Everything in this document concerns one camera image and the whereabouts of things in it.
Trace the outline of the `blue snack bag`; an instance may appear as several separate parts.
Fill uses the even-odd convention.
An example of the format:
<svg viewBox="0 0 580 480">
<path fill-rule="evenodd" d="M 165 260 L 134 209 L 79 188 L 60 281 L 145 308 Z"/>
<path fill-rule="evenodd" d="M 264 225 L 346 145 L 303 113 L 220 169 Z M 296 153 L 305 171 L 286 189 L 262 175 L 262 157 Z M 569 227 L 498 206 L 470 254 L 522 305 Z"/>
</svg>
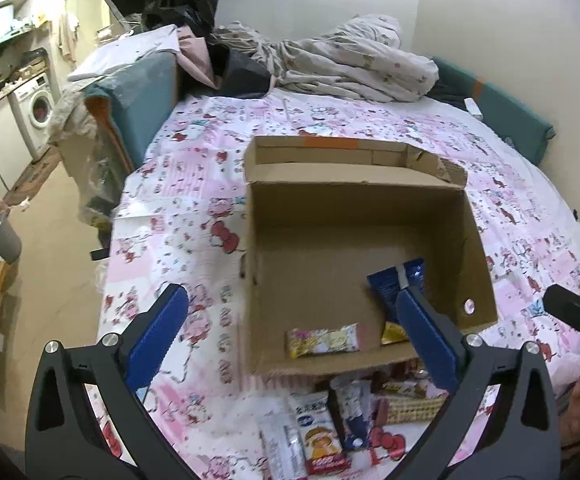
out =
<svg viewBox="0 0 580 480">
<path fill-rule="evenodd" d="M 388 322 L 397 323 L 396 298 L 407 287 L 415 287 L 421 295 L 426 293 L 426 263 L 424 258 L 408 260 L 398 266 L 369 274 L 371 291 L 380 300 Z"/>
</svg>

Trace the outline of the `dark seaweed snack packet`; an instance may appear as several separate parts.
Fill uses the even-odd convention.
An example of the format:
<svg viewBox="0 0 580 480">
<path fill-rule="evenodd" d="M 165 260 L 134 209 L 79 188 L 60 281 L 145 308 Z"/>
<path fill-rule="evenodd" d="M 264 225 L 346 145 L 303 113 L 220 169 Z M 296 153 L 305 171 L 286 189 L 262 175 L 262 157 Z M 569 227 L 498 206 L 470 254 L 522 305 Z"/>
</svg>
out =
<svg viewBox="0 0 580 480">
<path fill-rule="evenodd" d="M 337 398 L 343 424 L 343 446 L 360 451 L 369 446 L 371 382 L 366 379 L 333 378 L 330 388 Z"/>
</svg>

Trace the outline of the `yellow snack packet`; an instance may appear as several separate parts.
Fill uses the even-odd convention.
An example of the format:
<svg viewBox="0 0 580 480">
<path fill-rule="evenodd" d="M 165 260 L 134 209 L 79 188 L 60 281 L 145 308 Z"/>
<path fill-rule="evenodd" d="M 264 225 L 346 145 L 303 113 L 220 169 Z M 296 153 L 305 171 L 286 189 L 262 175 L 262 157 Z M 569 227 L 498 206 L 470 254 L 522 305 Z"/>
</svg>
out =
<svg viewBox="0 0 580 480">
<path fill-rule="evenodd" d="M 408 341 L 408 336 L 400 324 L 389 321 L 384 323 L 381 335 L 381 344 L 383 346 L 388 346 L 389 344 L 400 344 L 405 341 Z"/>
</svg>

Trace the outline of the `waffle pattern biscuit packet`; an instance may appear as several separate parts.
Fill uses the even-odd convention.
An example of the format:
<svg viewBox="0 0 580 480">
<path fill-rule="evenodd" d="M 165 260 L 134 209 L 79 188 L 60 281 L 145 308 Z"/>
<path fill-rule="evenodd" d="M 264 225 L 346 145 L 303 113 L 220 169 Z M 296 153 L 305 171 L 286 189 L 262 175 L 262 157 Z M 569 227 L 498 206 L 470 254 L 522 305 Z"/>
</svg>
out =
<svg viewBox="0 0 580 480">
<path fill-rule="evenodd" d="M 384 390 L 387 425 L 408 424 L 409 422 L 430 422 L 439 414 L 447 399 L 447 393 L 428 396 L 426 390 Z"/>
</svg>

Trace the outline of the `pink Hello Kitty bedsheet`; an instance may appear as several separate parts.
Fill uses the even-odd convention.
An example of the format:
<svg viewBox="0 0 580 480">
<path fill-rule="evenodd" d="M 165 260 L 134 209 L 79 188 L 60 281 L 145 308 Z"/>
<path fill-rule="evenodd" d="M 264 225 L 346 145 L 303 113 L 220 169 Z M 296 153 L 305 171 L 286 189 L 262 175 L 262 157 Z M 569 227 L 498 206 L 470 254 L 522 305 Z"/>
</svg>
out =
<svg viewBox="0 0 580 480">
<path fill-rule="evenodd" d="M 263 478 L 255 405 L 308 386 L 304 377 L 259 378 L 244 367 L 243 154 L 264 134 L 404 142 L 463 166 L 498 312 L 484 339 L 508 347 L 536 341 L 556 387 L 580 376 L 580 334 L 540 301 L 551 284 L 580 295 L 580 224 L 552 182 L 482 122 L 427 98 L 371 103 L 282 90 L 257 100 L 190 96 L 125 182 L 99 329 L 120 332 L 164 286 L 186 287 L 191 316 L 145 406 L 201 478 Z"/>
</svg>

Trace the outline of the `pink yellow candy packet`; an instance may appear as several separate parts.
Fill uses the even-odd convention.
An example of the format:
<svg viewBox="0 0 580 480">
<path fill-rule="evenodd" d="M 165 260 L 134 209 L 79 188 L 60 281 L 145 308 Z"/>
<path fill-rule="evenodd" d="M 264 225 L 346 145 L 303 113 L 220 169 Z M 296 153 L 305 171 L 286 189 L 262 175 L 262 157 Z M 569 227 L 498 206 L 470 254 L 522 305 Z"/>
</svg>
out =
<svg viewBox="0 0 580 480">
<path fill-rule="evenodd" d="M 287 333 L 287 348 L 291 359 L 357 352 L 360 351 L 358 325 L 343 325 L 339 328 L 320 328 L 319 330 L 294 328 Z"/>
</svg>

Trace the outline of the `red cartoon girl snack packet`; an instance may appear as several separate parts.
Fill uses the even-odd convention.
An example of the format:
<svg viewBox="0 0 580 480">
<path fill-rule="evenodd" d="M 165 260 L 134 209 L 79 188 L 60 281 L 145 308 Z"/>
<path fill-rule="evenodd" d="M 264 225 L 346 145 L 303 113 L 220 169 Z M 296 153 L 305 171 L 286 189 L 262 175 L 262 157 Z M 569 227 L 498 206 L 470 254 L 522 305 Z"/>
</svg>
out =
<svg viewBox="0 0 580 480">
<path fill-rule="evenodd" d="M 289 405 L 299 428 L 307 472 L 338 474 L 350 468 L 328 408 L 328 393 L 294 394 Z"/>
</svg>

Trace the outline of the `white silver snack packet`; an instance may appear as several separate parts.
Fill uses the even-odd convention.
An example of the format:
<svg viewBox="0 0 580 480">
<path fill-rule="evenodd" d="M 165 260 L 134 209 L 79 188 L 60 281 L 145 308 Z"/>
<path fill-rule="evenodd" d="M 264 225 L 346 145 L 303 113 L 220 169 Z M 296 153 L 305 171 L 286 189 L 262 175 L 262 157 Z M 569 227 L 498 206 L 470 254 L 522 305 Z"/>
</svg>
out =
<svg viewBox="0 0 580 480">
<path fill-rule="evenodd" d="M 260 436 L 273 480 L 301 480 L 308 477 L 296 421 L 287 413 L 262 416 Z"/>
</svg>

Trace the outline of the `grey bin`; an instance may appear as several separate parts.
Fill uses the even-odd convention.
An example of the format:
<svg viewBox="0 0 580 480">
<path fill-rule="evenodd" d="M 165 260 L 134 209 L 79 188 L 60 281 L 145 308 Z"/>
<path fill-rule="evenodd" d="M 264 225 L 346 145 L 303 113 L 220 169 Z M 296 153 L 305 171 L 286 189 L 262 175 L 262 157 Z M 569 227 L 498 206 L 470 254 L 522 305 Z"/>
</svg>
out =
<svg viewBox="0 0 580 480">
<path fill-rule="evenodd" d="M 22 252 L 22 242 L 5 211 L 0 212 L 0 256 L 8 264 L 16 263 Z"/>
</svg>

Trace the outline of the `brown cardboard box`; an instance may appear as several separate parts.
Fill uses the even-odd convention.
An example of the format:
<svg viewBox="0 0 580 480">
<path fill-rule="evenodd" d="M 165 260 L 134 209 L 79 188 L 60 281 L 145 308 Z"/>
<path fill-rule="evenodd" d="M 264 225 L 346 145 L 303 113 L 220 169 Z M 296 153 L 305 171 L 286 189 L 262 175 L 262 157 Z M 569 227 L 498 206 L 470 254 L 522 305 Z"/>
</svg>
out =
<svg viewBox="0 0 580 480">
<path fill-rule="evenodd" d="M 381 344 L 367 277 L 424 258 L 426 295 L 463 333 L 498 319 L 466 170 L 421 148 L 256 136 L 247 180 L 246 361 L 257 375 L 332 375 L 412 358 Z M 291 359 L 289 330 L 358 325 L 360 351 Z"/>
</svg>

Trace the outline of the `teal right side cushion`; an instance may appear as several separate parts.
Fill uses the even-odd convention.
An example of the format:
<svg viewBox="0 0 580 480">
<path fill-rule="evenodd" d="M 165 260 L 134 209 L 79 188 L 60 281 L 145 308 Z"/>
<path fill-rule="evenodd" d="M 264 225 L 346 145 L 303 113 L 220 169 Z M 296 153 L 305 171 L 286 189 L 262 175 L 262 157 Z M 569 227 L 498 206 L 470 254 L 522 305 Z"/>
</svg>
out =
<svg viewBox="0 0 580 480">
<path fill-rule="evenodd" d="M 556 136 L 548 120 L 474 73 L 438 56 L 433 61 L 438 66 L 439 79 L 428 93 L 429 98 L 465 112 L 466 99 L 473 99 L 485 125 L 535 166 L 542 162 L 549 141 Z"/>
</svg>

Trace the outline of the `teal bed side cushion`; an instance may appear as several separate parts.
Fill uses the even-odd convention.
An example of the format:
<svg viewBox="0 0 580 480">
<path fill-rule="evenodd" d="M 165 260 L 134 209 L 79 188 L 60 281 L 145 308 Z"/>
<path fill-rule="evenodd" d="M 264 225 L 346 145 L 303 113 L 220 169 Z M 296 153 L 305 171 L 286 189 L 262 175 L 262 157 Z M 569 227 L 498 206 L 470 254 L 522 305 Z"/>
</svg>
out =
<svg viewBox="0 0 580 480">
<path fill-rule="evenodd" d="M 176 57 L 153 52 L 86 87 L 84 104 L 122 167 L 144 162 L 152 139 L 178 101 Z"/>
</svg>

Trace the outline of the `white washing machine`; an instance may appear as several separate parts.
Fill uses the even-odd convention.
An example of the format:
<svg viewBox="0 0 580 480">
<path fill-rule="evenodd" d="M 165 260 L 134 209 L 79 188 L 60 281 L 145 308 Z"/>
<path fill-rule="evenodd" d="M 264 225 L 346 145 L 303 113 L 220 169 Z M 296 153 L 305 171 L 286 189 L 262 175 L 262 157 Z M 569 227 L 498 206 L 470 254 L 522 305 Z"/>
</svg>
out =
<svg viewBox="0 0 580 480">
<path fill-rule="evenodd" d="M 37 162 L 49 148 L 47 127 L 55 106 L 48 73 L 39 73 L 18 84 L 9 93 L 8 101 L 22 139 Z"/>
</svg>

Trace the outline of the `pink cloth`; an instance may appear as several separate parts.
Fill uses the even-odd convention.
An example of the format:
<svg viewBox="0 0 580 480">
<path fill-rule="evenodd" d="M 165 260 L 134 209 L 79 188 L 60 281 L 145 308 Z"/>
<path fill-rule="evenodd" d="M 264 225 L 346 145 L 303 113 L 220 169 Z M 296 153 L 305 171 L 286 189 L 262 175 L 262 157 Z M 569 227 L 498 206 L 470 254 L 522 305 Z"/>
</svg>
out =
<svg viewBox="0 0 580 480">
<path fill-rule="evenodd" d="M 194 80 L 216 90 L 217 83 L 210 52 L 203 37 L 197 37 L 187 25 L 176 29 L 178 65 Z"/>
</svg>

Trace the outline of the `crumpled floral white duvet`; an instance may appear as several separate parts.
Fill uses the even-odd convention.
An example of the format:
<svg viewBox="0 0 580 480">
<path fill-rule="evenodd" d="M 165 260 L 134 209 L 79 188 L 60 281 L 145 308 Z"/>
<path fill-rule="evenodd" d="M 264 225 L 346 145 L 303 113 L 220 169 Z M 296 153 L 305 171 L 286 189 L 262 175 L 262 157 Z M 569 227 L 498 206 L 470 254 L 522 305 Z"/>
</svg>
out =
<svg viewBox="0 0 580 480">
<path fill-rule="evenodd" d="M 298 40 L 271 40 L 233 22 L 214 38 L 262 64 L 290 91 L 372 102 L 417 102 L 434 87 L 431 58 L 402 49 L 402 28 L 383 14 L 356 15 L 330 32 Z"/>
</svg>

